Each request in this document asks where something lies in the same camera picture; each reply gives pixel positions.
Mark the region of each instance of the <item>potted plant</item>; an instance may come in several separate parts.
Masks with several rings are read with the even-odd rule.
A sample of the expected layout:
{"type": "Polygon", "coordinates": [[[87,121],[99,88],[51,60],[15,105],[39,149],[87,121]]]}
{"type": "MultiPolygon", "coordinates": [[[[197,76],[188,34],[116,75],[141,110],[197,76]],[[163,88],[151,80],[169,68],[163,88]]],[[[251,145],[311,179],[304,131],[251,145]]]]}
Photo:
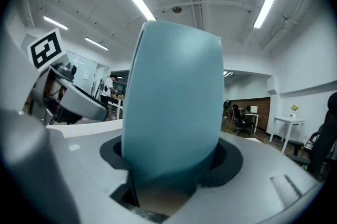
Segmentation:
{"type": "Polygon", "coordinates": [[[297,111],[299,109],[299,107],[295,104],[293,104],[293,106],[291,107],[291,109],[294,111],[293,114],[291,114],[290,116],[295,119],[296,118],[296,113],[295,111],[297,111]]]}

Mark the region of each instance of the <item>wooden wall panel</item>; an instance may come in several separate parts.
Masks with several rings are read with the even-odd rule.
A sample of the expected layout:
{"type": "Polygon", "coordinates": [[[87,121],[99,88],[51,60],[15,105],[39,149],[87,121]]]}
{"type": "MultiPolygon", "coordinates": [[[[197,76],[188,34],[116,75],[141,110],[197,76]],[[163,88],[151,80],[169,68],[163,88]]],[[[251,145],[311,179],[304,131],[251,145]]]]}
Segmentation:
{"type": "Polygon", "coordinates": [[[257,106],[257,113],[259,114],[259,122],[257,123],[257,126],[263,130],[267,130],[270,110],[270,97],[259,99],[232,100],[232,105],[233,104],[237,104],[239,108],[246,108],[247,105],[257,106]]]}

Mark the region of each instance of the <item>cable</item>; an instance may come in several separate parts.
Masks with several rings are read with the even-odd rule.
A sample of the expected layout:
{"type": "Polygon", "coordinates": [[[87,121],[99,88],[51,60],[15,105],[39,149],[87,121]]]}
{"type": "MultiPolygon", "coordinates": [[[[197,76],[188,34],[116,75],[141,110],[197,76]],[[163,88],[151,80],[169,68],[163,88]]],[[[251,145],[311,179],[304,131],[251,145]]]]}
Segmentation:
{"type": "Polygon", "coordinates": [[[301,4],[300,4],[300,6],[299,6],[299,8],[298,8],[298,10],[297,10],[297,12],[296,12],[296,14],[293,16],[292,19],[295,19],[296,15],[297,15],[297,13],[300,11],[300,9],[301,9],[303,3],[304,3],[304,0],[302,0],[302,2],[301,2],[301,4]]]}
{"type": "Polygon", "coordinates": [[[49,122],[49,125],[54,124],[54,122],[55,122],[55,116],[53,116],[52,120],[49,122]]]}
{"type": "Polygon", "coordinates": [[[53,97],[56,93],[58,93],[60,90],[58,90],[57,92],[51,94],[51,95],[47,95],[48,97],[53,97]]]}
{"type": "MultiPolygon", "coordinates": [[[[283,148],[283,146],[272,146],[272,147],[283,148]]],[[[295,148],[288,148],[288,147],[286,147],[285,149],[294,150],[295,148]]]]}

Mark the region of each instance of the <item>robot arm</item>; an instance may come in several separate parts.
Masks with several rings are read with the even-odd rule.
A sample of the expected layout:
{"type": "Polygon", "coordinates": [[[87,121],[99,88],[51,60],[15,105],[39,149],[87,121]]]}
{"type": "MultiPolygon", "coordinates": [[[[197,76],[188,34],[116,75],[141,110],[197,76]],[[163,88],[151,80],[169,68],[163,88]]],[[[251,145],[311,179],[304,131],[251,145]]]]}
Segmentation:
{"type": "MultiPolygon", "coordinates": [[[[41,39],[35,41],[28,49],[40,41],[41,39]]],[[[108,108],[73,84],[76,66],[70,63],[66,51],[61,51],[64,51],[62,55],[56,56],[55,60],[49,59],[49,65],[41,71],[31,91],[32,100],[28,113],[43,121],[45,126],[52,121],[74,124],[82,117],[105,120],[108,108]]]]}

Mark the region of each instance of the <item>black holder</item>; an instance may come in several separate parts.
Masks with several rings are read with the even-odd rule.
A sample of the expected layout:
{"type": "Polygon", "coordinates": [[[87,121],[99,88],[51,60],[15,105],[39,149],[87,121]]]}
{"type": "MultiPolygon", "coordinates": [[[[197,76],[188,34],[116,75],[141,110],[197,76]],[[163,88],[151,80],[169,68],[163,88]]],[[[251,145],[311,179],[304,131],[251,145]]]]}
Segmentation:
{"type": "MultiPolygon", "coordinates": [[[[128,171],[127,182],[120,185],[110,197],[119,203],[129,203],[139,207],[132,177],[131,166],[122,157],[122,136],[101,145],[101,157],[114,169],[128,171]]],[[[231,180],[241,169],[243,156],[236,146],[219,138],[210,170],[195,177],[195,188],[218,187],[231,180]]]]}

